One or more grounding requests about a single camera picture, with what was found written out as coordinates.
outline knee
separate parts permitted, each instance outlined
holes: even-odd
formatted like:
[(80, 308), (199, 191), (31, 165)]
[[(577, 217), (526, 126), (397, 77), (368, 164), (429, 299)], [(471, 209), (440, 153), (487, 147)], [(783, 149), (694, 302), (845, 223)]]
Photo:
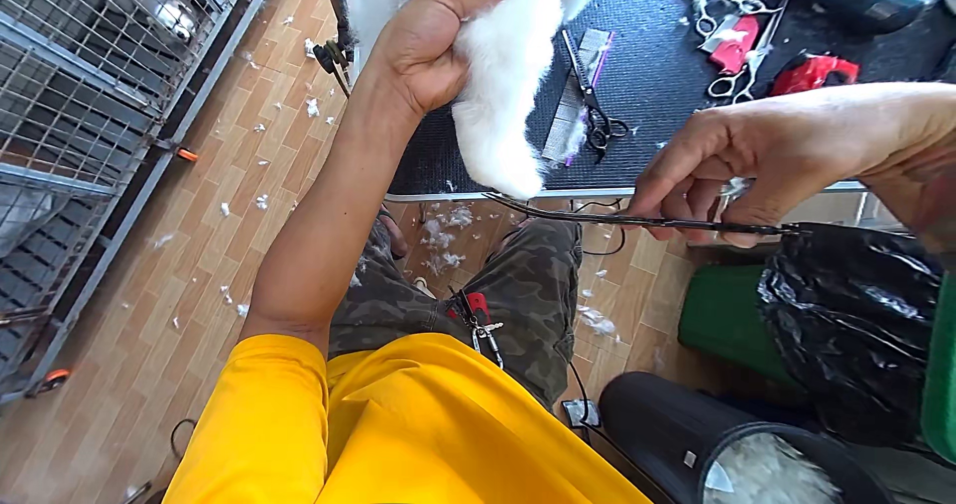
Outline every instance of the knee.
[(577, 222), (537, 218), (522, 231), (556, 251), (574, 253), (581, 248), (581, 225)]

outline wheel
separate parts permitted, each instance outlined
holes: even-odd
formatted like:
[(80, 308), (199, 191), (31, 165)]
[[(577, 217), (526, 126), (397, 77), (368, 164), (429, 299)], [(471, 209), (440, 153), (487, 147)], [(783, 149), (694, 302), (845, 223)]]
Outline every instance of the wheel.
[(60, 388), (66, 382), (66, 379), (70, 378), (71, 373), (68, 369), (58, 369), (48, 373), (43, 377), (43, 382), (40, 384), (40, 388), (36, 389), (36, 393), (42, 394)]

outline silver scissors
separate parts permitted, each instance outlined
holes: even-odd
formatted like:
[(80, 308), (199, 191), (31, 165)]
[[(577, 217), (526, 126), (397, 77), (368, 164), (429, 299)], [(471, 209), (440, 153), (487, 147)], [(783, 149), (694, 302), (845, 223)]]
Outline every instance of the silver scissors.
[[(773, 14), (780, 11), (780, 9), (770, 9), (761, 0), (724, 1), (734, 5), (742, 15)], [(710, 13), (708, 13), (707, 6), (708, 0), (694, 0), (694, 9), (700, 16), (697, 19), (697, 23), (694, 24), (694, 28), (697, 30), (697, 33), (701, 34), (705, 38), (710, 37), (711, 33), (717, 29), (717, 21), (711, 17)]]
[[(771, 17), (771, 20), (767, 22), (767, 27), (764, 28), (764, 33), (760, 36), (760, 41), (757, 42), (757, 46), (747, 53), (744, 69), (741, 69), (740, 72), (734, 76), (721, 76), (711, 82), (711, 86), (708, 87), (708, 95), (718, 99), (732, 96), (733, 99), (730, 101), (730, 104), (737, 104), (741, 99), (748, 101), (753, 100), (752, 88), (757, 82), (757, 70), (760, 69), (764, 60), (767, 59), (767, 54), (770, 52), (771, 41), (773, 41), (773, 34), (776, 33), (777, 28), (780, 26), (780, 21), (783, 20), (783, 10), (789, 2), (790, 0), (782, 0), (780, 2), (780, 12)], [(739, 94), (735, 95), (737, 80), (740, 79), (745, 72), (747, 73), (747, 86), (745, 86)]]
[(568, 53), (571, 55), (571, 65), (574, 66), (575, 74), (578, 76), (584, 106), (588, 109), (587, 141), (591, 147), (597, 150), (597, 162), (601, 162), (604, 160), (604, 155), (607, 155), (607, 146), (611, 140), (627, 136), (631, 128), (620, 119), (609, 118), (604, 114), (604, 110), (598, 104), (598, 97), (595, 95), (591, 78), (578, 57), (578, 46), (571, 40), (567, 29), (562, 29), (561, 35), (564, 37), (564, 45), (567, 46)]

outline black garbage bag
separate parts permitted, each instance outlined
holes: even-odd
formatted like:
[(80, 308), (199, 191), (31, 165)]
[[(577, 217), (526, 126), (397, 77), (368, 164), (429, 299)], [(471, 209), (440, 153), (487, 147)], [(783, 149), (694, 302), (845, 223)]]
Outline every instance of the black garbage bag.
[(787, 371), (843, 439), (913, 443), (942, 265), (911, 237), (801, 227), (813, 235), (785, 237), (758, 286)]

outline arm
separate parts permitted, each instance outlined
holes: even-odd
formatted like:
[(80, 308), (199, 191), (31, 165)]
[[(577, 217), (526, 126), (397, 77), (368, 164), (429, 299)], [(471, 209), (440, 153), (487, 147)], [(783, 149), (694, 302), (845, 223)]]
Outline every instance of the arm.
[[(629, 213), (705, 220), (732, 177), (755, 181), (727, 222), (777, 224), (826, 186), (859, 177), (928, 248), (953, 252), (956, 86), (844, 86), (704, 110), (640, 175)], [(723, 238), (740, 247), (759, 239)]]
[(329, 322), (405, 145), (467, 80), (451, 49), (461, 23), (496, 1), (412, 0), (385, 27), (325, 165), (259, 267), (240, 341), (279, 334), (327, 353)]

